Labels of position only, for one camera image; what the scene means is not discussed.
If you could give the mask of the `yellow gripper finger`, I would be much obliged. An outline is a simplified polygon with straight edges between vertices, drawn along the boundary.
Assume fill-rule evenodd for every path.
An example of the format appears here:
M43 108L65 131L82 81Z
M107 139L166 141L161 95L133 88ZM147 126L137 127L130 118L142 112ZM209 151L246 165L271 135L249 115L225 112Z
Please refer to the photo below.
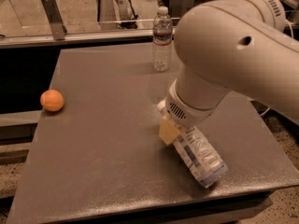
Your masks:
M164 115L160 121L159 137L166 145L172 144L184 128L176 123L169 115Z

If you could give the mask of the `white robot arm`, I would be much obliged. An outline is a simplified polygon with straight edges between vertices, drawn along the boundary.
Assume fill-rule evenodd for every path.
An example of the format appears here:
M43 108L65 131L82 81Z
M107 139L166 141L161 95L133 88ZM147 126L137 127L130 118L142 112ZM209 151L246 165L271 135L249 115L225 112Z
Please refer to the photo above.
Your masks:
M299 122L299 42L284 35L279 0L215 0L178 22L182 67L165 99L159 136L171 144L209 117L229 91Z

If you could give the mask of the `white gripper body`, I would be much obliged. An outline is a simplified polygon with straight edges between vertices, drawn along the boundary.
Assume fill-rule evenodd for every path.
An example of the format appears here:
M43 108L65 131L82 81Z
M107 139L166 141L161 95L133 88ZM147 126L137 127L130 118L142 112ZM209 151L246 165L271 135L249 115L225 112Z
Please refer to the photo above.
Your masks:
M165 98L166 111L175 122L185 127L191 127L212 115L213 109L202 110L186 105L177 94L176 84L177 81L174 80Z

